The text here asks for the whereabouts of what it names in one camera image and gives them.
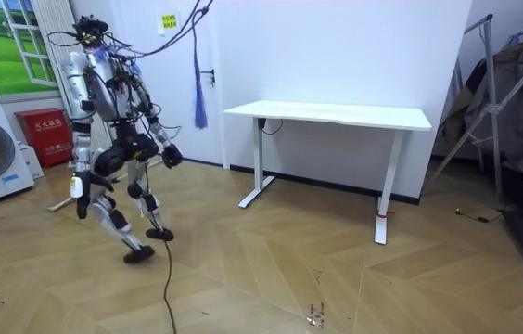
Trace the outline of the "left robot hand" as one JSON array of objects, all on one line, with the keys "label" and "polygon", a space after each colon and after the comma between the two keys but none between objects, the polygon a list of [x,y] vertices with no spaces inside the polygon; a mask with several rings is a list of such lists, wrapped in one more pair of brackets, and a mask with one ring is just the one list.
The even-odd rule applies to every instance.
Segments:
[{"label": "left robot hand", "polygon": [[87,210],[91,203],[91,185],[103,186],[109,191],[113,190],[110,181],[102,176],[89,171],[75,172],[70,180],[70,196],[76,200],[76,213],[81,220],[87,217]]}]

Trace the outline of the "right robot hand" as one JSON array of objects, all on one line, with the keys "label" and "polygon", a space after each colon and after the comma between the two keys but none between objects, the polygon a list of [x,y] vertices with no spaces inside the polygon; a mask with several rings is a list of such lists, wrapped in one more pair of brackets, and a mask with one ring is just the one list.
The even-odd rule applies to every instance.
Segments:
[{"label": "right robot hand", "polygon": [[164,165],[169,169],[178,166],[184,160],[182,152],[175,144],[166,145],[161,153],[161,158]]}]

